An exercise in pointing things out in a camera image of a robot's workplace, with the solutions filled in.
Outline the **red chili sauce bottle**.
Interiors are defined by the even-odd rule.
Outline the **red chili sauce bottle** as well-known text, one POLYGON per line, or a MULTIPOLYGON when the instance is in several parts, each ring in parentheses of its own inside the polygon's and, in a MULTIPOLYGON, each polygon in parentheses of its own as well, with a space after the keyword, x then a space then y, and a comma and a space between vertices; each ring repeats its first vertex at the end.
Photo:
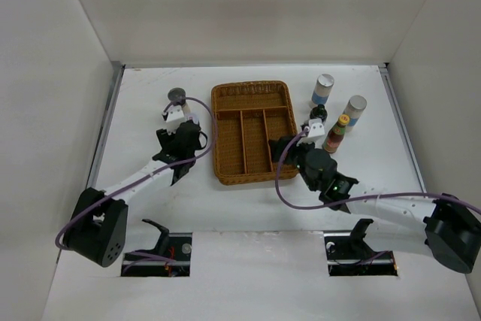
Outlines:
POLYGON ((328 132, 322 148, 328 153, 335 153, 342 142, 346 126, 349 124, 350 118, 347 114, 341 114, 337 119, 337 122, 332 126, 328 132))

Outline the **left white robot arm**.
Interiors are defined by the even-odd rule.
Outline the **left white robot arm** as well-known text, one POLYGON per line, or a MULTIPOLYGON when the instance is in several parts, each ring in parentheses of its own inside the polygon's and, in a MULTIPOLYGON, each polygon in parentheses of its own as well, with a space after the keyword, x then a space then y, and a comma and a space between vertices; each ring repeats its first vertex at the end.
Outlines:
POLYGON ((203 150, 201 139, 208 136, 198 123, 187 120, 170 133, 156 131, 161 151, 140 171, 116 186, 89 187, 82 191, 71 220, 60 231, 56 245, 74 251, 106 268, 121 255, 126 245, 129 204, 148 201, 163 189, 173 186, 189 173, 203 150))

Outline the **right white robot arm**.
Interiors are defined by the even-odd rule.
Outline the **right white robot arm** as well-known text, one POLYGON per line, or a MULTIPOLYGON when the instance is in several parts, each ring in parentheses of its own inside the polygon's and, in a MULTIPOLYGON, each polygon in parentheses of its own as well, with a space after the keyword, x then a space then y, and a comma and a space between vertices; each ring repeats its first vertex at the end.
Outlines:
POLYGON ((429 256, 451 271, 469 274, 480 252, 480 210, 453 195, 384 193, 341 174, 337 162, 315 142, 324 134, 312 122, 296 136, 270 140, 271 160, 294 166, 307 188, 319 194, 313 210, 359 217, 348 231, 324 236, 328 260, 349 271, 392 251, 429 256))

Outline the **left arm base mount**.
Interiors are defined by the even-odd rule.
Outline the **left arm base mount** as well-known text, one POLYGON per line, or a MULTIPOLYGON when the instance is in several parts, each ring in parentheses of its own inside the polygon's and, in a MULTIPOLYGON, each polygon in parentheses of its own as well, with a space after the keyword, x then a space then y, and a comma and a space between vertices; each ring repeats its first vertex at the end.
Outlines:
POLYGON ((143 219, 143 228, 127 233, 121 264, 122 277, 188 277, 193 234, 170 232, 155 221, 143 219))

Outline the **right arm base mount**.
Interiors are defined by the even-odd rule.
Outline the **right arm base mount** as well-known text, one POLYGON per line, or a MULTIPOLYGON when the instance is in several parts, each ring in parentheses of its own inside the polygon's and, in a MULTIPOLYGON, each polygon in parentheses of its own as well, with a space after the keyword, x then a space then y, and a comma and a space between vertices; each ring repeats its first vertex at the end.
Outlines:
POLYGON ((324 232, 331 277, 398 276, 392 251, 375 251, 365 242, 372 219, 360 219, 350 231, 324 232))

